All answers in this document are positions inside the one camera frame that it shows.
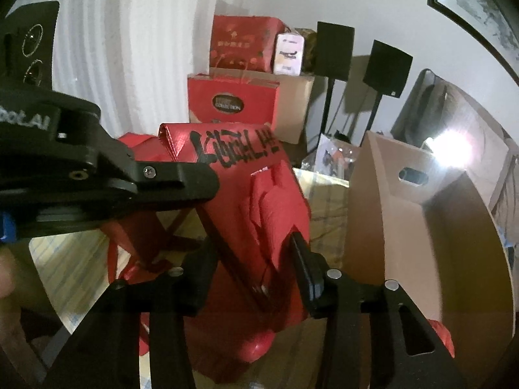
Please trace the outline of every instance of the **curtain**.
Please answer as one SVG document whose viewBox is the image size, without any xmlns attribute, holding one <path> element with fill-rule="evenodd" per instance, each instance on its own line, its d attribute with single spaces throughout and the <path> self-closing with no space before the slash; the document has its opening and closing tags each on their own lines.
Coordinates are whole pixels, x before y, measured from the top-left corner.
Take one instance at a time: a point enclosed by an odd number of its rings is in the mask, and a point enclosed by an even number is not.
<svg viewBox="0 0 519 389">
<path fill-rule="evenodd" d="M 248 14 L 251 0 L 58 1 L 53 88 L 99 105 L 118 137 L 188 121 L 186 76 L 208 71 L 215 11 Z"/>
</svg>

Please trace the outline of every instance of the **picture frame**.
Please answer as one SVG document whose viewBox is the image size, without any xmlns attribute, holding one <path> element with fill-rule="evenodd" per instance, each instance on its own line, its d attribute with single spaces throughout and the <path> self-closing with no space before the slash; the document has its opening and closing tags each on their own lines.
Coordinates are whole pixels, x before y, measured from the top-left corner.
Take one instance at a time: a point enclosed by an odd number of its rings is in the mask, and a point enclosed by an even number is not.
<svg viewBox="0 0 519 389">
<path fill-rule="evenodd" d="M 519 36 L 495 0 L 427 0 L 483 45 L 519 86 Z"/>
</svg>

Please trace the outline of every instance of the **black oval logo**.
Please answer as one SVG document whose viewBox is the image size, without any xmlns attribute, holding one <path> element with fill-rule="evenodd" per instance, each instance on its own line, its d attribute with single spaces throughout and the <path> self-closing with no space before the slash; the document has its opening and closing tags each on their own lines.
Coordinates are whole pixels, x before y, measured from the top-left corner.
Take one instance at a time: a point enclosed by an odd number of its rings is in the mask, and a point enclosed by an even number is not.
<svg viewBox="0 0 519 389">
<path fill-rule="evenodd" d="M 237 114 L 245 107 L 240 98 L 225 93 L 220 93 L 213 98 L 213 106 L 226 114 Z"/>
</svg>

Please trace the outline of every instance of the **bright light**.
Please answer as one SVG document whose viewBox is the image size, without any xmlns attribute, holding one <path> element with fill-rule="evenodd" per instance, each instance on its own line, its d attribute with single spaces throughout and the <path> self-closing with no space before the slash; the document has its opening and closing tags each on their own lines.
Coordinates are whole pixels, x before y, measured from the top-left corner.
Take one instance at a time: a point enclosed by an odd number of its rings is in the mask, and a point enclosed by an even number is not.
<svg viewBox="0 0 519 389">
<path fill-rule="evenodd" d="M 459 132 L 447 130 L 436 139 L 429 137 L 425 144 L 444 166 L 465 169 L 472 160 L 472 146 Z"/>
</svg>

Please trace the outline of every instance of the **tablecloth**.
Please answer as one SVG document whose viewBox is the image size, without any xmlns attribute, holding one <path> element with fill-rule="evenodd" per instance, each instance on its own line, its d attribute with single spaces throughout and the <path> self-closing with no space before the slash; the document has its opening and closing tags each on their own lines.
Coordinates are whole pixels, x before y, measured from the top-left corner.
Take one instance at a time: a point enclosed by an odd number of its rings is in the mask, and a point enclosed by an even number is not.
<svg viewBox="0 0 519 389">
<path fill-rule="evenodd" d="M 348 182 L 314 172 L 294 170 L 310 203 L 310 245 L 331 267 L 341 267 L 346 234 Z M 175 213 L 159 215 L 164 226 Z M 203 238 L 205 232 L 193 211 L 177 234 Z M 32 239 L 30 253 L 49 300 L 69 332 L 108 287 L 108 238 L 99 230 Z M 129 260 L 119 249 L 118 270 Z M 315 385 L 322 352 L 325 319 L 307 319 L 276 336 L 272 348 L 234 384 L 215 385 L 194 372 L 199 389 L 306 389 Z M 141 387 L 151 389 L 149 357 L 140 358 Z"/>
</svg>

